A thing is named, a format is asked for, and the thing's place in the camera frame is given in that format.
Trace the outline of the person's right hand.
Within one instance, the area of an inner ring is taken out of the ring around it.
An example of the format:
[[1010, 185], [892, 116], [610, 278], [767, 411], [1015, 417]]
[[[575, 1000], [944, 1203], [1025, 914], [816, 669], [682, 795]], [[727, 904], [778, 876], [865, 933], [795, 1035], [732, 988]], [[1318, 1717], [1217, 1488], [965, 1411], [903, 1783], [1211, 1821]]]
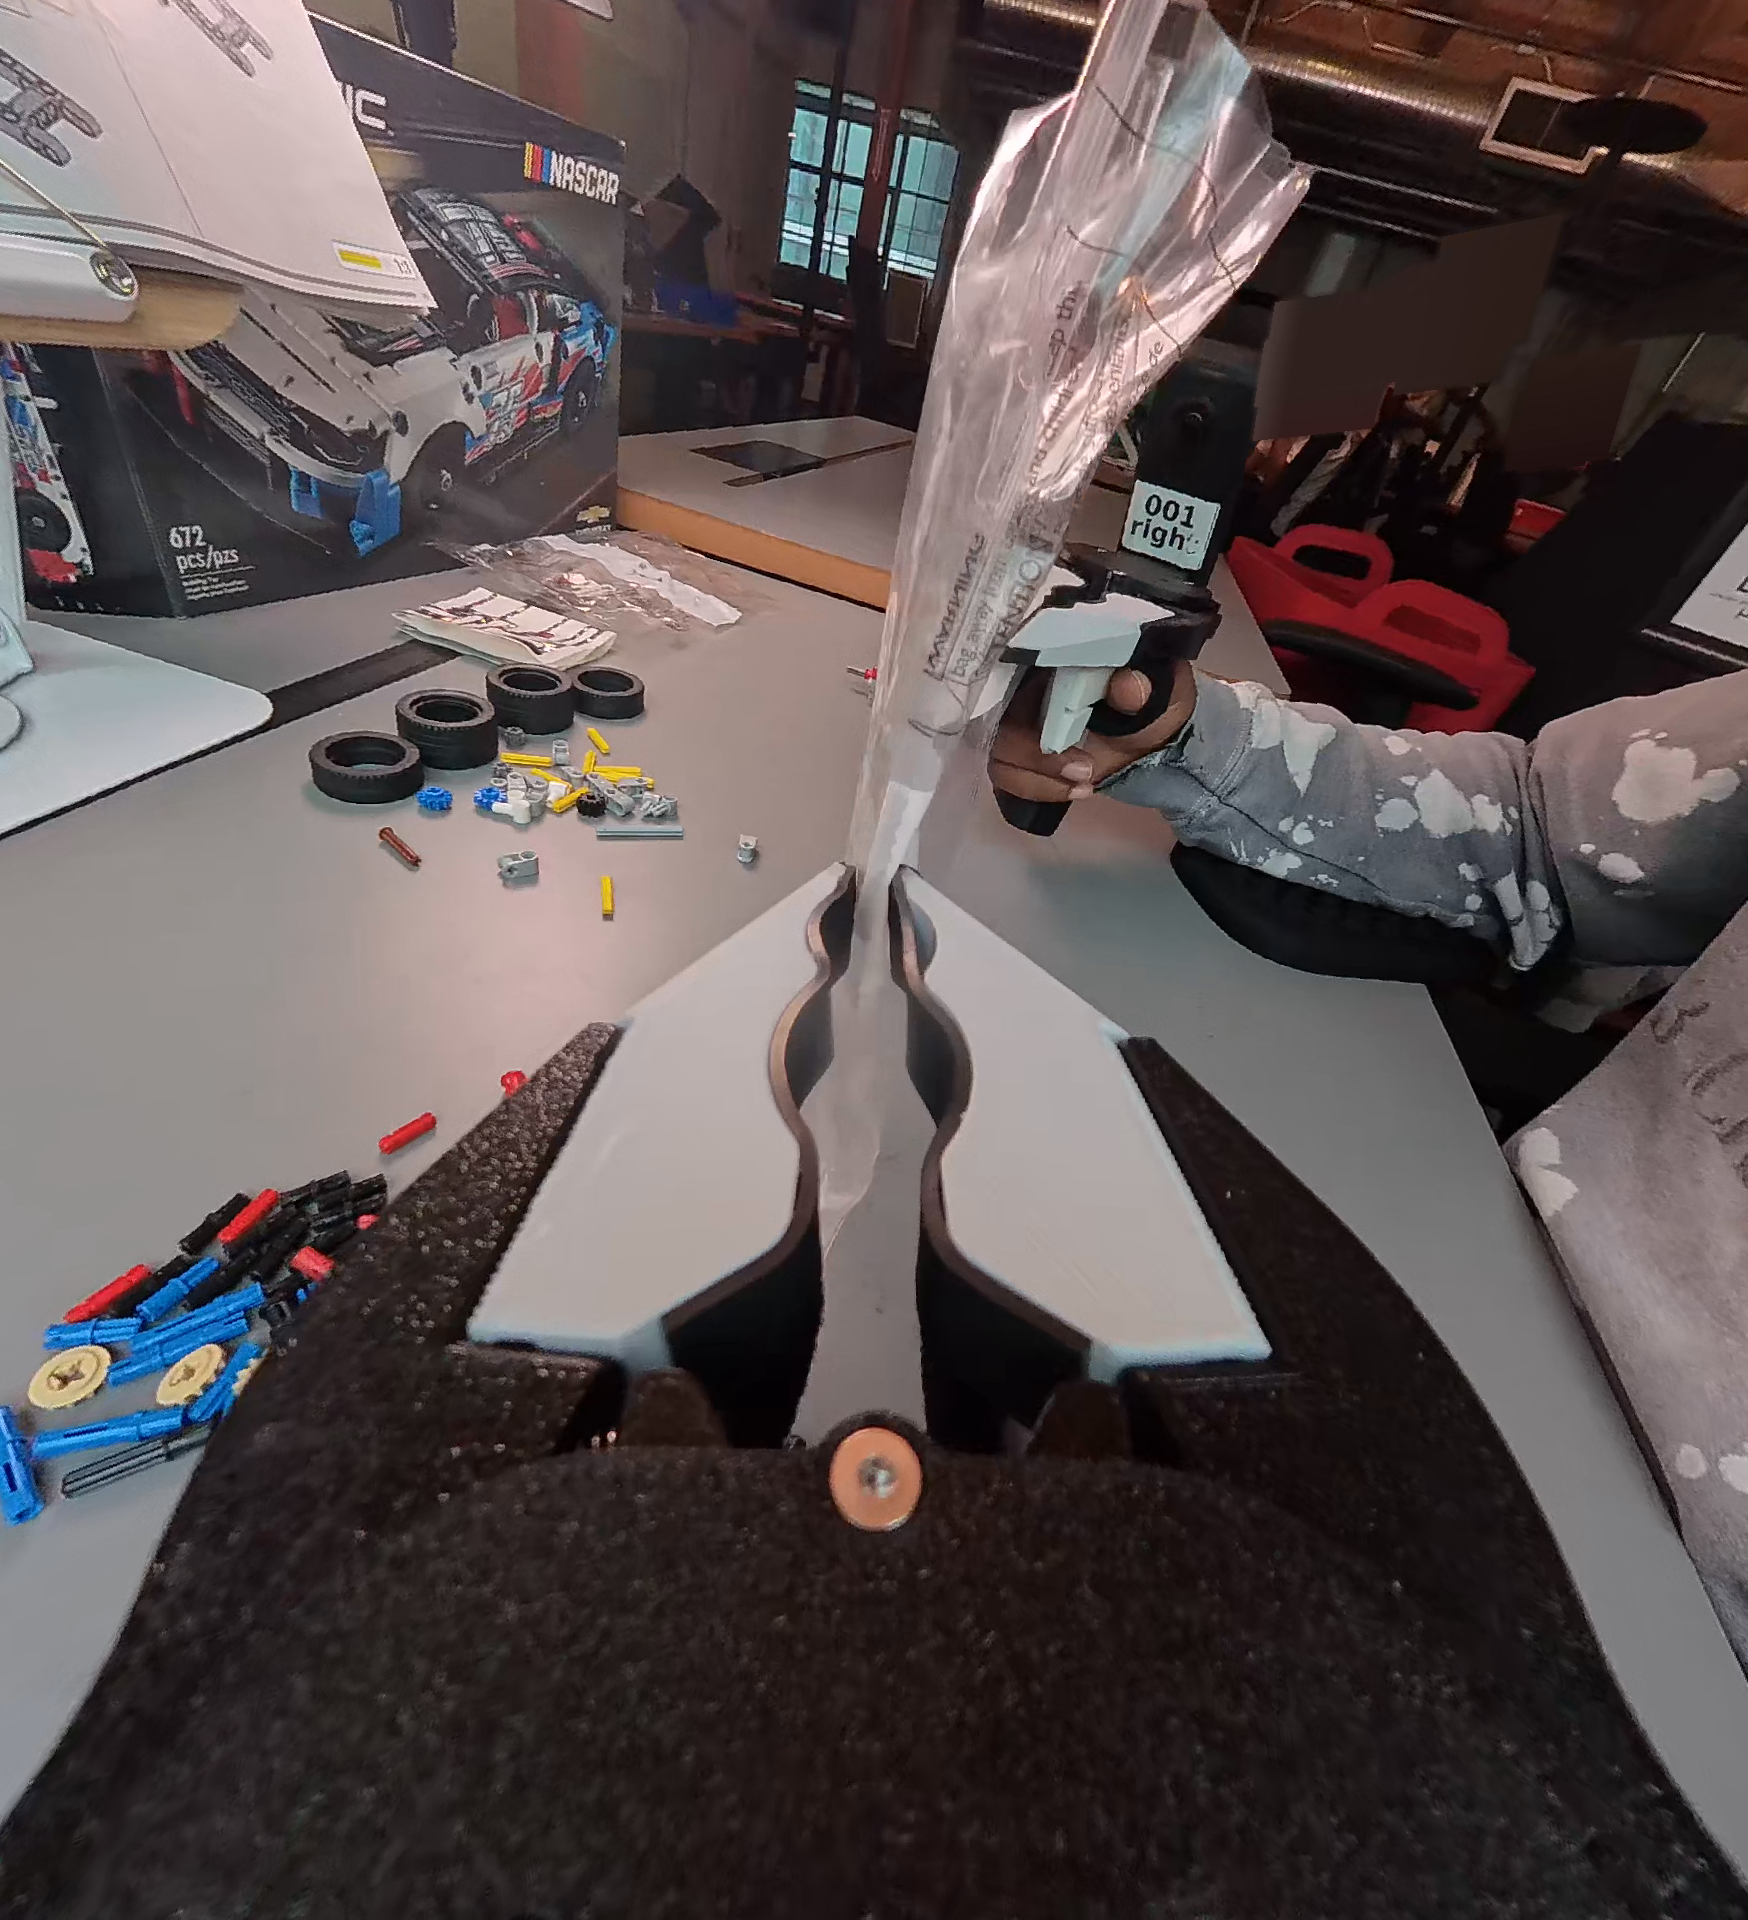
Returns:
[[1052, 756], [1039, 746], [1052, 679], [1050, 672], [1026, 669], [1005, 707], [986, 762], [989, 785], [1001, 797], [1029, 805], [1084, 802], [1141, 757], [1172, 744], [1197, 705], [1194, 664], [1174, 661], [1172, 697], [1147, 728], [1118, 738], [1086, 731], [1073, 747]]

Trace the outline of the clear plastic bag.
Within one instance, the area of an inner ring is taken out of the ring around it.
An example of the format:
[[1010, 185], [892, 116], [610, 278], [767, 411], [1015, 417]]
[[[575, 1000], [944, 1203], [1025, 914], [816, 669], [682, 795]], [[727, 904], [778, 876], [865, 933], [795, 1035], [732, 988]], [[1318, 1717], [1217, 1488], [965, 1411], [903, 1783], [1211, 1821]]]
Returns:
[[437, 543], [437, 550], [471, 570], [483, 589], [594, 627], [632, 617], [671, 630], [722, 630], [746, 617], [693, 572], [631, 548], [620, 537], [540, 534], [502, 544]]

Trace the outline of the person's right forearm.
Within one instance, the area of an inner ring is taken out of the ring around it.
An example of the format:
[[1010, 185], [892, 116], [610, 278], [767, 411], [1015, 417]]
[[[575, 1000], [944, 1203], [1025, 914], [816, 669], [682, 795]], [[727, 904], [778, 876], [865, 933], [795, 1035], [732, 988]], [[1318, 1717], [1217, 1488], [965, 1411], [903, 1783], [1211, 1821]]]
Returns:
[[1518, 972], [1679, 968], [1748, 904], [1748, 669], [1532, 742], [1358, 723], [1198, 674], [1182, 731], [1103, 789], [1185, 844], [1455, 930]]

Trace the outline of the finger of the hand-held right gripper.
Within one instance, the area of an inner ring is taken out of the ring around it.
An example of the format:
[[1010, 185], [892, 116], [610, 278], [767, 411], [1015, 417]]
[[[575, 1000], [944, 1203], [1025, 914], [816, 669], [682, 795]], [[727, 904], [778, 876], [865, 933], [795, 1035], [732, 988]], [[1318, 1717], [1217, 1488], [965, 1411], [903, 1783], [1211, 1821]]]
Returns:
[[1212, 596], [1197, 592], [1160, 604], [1128, 592], [1045, 601], [1007, 642], [1002, 659], [1023, 668], [1126, 669], [1194, 659], [1212, 637]]

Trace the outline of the pile of yellow grey bricks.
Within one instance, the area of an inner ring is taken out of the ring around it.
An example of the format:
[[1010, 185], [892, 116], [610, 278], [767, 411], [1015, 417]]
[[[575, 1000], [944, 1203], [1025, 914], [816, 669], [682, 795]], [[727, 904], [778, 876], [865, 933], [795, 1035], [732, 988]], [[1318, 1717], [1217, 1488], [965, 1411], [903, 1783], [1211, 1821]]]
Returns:
[[516, 829], [544, 818], [604, 821], [679, 821], [681, 802], [639, 759], [614, 757], [604, 733], [585, 728], [575, 750], [551, 739], [546, 752], [532, 752], [526, 733], [507, 728], [502, 750], [489, 762], [466, 807], [479, 818]]

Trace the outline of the toy car set box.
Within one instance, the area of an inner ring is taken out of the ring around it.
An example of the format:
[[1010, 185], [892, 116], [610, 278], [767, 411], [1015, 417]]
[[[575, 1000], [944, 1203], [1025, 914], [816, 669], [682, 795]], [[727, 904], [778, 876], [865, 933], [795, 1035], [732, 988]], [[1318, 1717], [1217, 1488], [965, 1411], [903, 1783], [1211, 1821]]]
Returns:
[[38, 606], [207, 614], [613, 524], [626, 145], [353, 27], [314, 35], [433, 307], [268, 298], [180, 353], [16, 348]]

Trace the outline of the large printed clear bag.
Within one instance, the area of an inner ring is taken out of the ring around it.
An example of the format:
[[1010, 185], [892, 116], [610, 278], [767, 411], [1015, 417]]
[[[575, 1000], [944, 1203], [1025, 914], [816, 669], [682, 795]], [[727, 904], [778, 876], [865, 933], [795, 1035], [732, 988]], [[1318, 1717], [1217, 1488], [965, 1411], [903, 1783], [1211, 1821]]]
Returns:
[[885, 1094], [885, 893], [1101, 452], [1251, 278], [1308, 173], [1204, 4], [1109, 4], [1072, 92], [1010, 121], [941, 316], [849, 829], [858, 908], [816, 1091], [821, 1248], [865, 1197]]

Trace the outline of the grey desk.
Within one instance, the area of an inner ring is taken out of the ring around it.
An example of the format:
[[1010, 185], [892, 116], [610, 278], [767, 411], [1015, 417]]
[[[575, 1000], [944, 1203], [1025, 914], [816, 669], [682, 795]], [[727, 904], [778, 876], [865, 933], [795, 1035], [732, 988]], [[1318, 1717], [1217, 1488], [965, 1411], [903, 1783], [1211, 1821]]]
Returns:
[[[712, 637], [624, 633], [646, 682], [628, 756], [687, 817], [608, 857], [551, 825], [506, 889], [466, 802], [415, 834], [308, 787], [308, 750], [397, 697], [368, 659], [393, 582], [189, 623], [66, 617], [215, 669], [293, 721], [0, 841], [0, 1402], [77, 1295], [174, 1251], [232, 1190], [364, 1168], [419, 1112], [466, 1132], [507, 1069], [616, 1020], [842, 854], [879, 619], [716, 564], [746, 617]], [[1061, 834], [986, 798], [934, 884], [1118, 1026], [1153, 1038], [1415, 1300], [1491, 1408], [1556, 1531], [1618, 1680], [1748, 1879], [1748, 1689], [1426, 993], [1267, 963], [1212, 927], [1168, 834], [1116, 802]], [[753, 869], [735, 858], [755, 834]], [[0, 1816], [65, 1733], [187, 1485], [178, 1463], [18, 1529], [0, 1526]]]

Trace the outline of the wood-edged grey table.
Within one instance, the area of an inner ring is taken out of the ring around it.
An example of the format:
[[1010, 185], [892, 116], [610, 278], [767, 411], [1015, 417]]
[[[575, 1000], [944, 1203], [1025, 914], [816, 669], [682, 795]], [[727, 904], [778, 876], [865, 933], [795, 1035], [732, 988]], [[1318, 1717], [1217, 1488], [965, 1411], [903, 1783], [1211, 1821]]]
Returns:
[[623, 435], [623, 527], [770, 579], [885, 609], [913, 464], [878, 419], [785, 419]]

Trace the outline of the white book stand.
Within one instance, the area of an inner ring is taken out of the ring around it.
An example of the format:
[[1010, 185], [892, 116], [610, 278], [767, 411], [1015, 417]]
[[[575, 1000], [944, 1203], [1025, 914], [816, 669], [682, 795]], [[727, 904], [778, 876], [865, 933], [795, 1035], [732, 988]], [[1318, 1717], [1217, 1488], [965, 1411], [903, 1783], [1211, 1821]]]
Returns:
[[[118, 244], [0, 153], [0, 286], [99, 286], [123, 301], [157, 257]], [[0, 342], [0, 836], [255, 731], [246, 687], [35, 619], [26, 602], [7, 366]]]

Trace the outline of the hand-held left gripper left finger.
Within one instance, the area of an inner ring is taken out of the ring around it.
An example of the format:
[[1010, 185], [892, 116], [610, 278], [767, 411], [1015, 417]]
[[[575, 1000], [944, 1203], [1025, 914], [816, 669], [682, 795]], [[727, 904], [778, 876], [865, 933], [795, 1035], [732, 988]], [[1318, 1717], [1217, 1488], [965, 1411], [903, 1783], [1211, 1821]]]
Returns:
[[467, 1336], [666, 1366], [671, 1327], [813, 1209], [858, 883], [823, 869], [623, 1018]]

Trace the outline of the person's grey patterned hoodie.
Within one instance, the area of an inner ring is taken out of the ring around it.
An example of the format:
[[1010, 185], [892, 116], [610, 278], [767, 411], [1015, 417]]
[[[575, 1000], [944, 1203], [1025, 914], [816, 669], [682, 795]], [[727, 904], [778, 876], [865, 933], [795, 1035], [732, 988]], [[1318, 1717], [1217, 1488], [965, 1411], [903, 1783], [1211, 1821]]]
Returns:
[[1748, 901], [1509, 1157], [1748, 1678]]

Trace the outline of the pile of blue black red pins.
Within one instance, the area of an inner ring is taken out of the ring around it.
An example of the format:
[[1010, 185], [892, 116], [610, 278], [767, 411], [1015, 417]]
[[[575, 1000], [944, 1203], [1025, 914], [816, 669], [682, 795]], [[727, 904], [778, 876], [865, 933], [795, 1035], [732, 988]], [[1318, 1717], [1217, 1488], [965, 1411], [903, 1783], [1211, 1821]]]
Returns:
[[419, 1112], [377, 1141], [368, 1171], [236, 1190], [168, 1261], [75, 1300], [40, 1332], [23, 1395], [0, 1404], [0, 1526], [203, 1452], [342, 1258], [372, 1239], [393, 1167], [434, 1132]]

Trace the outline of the paned window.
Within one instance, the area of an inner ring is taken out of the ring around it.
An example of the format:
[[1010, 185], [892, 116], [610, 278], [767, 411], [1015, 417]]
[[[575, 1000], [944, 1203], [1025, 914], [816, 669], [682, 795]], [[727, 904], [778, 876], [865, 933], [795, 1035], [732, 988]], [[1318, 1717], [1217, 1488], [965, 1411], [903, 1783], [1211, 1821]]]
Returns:
[[[859, 229], [875, 107], [856, 92], [797, 80], [788, 138], [775, 265], [844, 281]], [[889, 274], [934, 281], [950, 223], [961, 158], [939, 121], [903, 110], [889, 155], [878, 257]]]

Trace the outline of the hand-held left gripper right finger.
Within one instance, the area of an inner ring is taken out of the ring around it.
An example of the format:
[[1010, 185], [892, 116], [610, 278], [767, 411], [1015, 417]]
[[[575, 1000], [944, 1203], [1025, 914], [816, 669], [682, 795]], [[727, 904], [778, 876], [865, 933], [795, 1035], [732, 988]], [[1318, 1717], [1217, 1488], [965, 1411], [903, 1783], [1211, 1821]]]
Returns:
[[1130, 1064], [1132, 1035], [910, 870], [890, 887], [923, 1228], [971, 1380], [1257, 1369], [1270, 1336]]

